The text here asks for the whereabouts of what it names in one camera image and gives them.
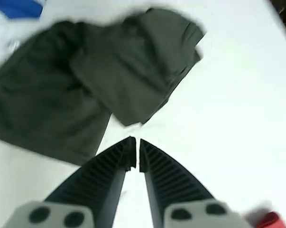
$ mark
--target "white table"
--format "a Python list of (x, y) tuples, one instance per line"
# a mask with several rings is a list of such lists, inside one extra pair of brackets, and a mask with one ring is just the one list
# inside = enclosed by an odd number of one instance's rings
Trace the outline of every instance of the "white table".
[[(39, 21), (0, 19), (0, 62), (10, 41), (60, 19), (106, 24), (154, 4), (183, 12), (207, 31), (198, 45), (202, 61), (144, 126), (125, 128), (111, 118), (99, 152), (129, 135), (143, 138), (234, 210), (265, 205), (286, 220), (286, 32), (273, 8), (265, 0), (69, 2), (48, 0)], [(0, 226), (15, 207), (43, 200), (77, 168), (0, 141)], [(134, 224), (152, 227), (138, 170), (126, 176), (114, 227)]]

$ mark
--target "blue object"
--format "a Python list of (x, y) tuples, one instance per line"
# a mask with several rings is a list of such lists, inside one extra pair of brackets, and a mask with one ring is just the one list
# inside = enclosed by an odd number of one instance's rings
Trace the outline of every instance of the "blue object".
[(0, 11), (8, 18), (39, 18), (43, 5), (34, 0), (0, 0)]

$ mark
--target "folded green garment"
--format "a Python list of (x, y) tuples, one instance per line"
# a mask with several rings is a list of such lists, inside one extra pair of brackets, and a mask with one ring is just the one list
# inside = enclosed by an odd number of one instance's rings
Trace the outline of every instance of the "folded green garment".
[(82, 165), (111, 113), (145, 123), (200, 60), (201, 30), (149, 9), (99, 27), (60, 22), (22, 45), (0, 68), (0, 139)]

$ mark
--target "red object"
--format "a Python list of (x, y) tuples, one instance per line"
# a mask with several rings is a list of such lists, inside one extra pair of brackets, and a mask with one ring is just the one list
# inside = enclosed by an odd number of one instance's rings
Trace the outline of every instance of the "red object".
[(270, 212), (258, 223), (256, 228), (286, 228), (286, 226), (277, 213)]

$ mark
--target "dark green fabric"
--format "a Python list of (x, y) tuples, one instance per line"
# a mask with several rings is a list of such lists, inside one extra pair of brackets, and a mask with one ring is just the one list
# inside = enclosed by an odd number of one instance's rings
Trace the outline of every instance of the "dark green fabric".
[(0, 139), (66, 162), (93, 157), (110, 114), (145, 123), (192, 66), (201, 30), (149, 9), (107, 27), (60, 22), (0, 68)]

